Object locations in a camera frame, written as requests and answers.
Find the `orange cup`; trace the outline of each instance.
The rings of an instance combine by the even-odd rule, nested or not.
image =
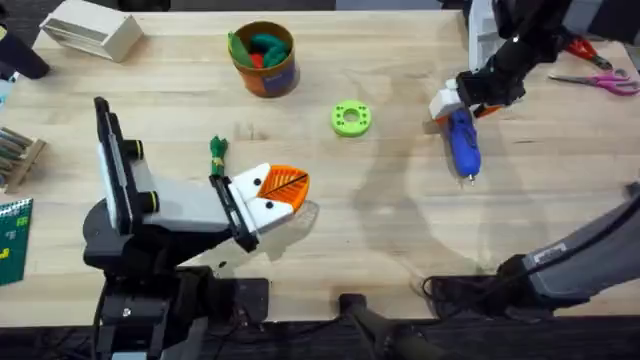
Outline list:
[[[251,37],[256,34],[269,34],[284,41],[291,49],[289,56],[276,66],[254,69],[238,63],[231,56],[231,49],[228,49],[233,65],[242,76],[245,87],[255,95],[260,97],[285,95],[295,88],[300,76],[295,62],[293,36],[284,27],[269,21],[252,22],[235,32],[247,49],[249,49]]]

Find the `blue glue gun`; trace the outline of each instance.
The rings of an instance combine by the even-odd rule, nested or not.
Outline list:
[[[481,160],[477,133],[469,109],[458,109],[450,115],[449,143],[458,174],[473,183],[480,172]]]

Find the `white box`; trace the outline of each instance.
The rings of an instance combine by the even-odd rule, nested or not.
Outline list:
[[[131,14],[83,0],[64,1],[40,29],[60,45],[115,62],[122,61],[143,35]]]

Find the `green notebook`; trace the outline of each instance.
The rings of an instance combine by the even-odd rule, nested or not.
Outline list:
[[[0,205],[0,286],[22,280],[33,199]]]

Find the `wooden tabletop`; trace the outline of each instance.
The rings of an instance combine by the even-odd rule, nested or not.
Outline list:
[[[136,14],[147,37],[121,64],[40,35],[53,67],[20,79],[3,126],[49,143],[21,192],[35,199],[24,281],[0,288],[0,326],[90,323],[102,274],[82,261],[82,223],[103,191],[92,99],[103,96],[157,175],[206,183],[208,142],[227,137],[227,173],[262,162],[311,175],[308,202],[245,254],[232,241],[191,263],[272,282],[270,319],[328,319],[343,292],[390,317],[432,316],[413,286],[424,276],[494,273],[515,253],[554,242],[623,201],[638,177],[640,97],[546,79],[595,68],[563,54],[526,81],[524,101],[479,121],[483,166],[461,188],[428,104],[467,66],[457,12]],[[287,27],[301,81],[289,95],[250,94],[227,32],[256,19]],[[632,70],[623,47],[596,44]],[[367,103],[373,125],[337,137],[334,104]],[[640,283],[611,288],[562,314],[639,314]]]

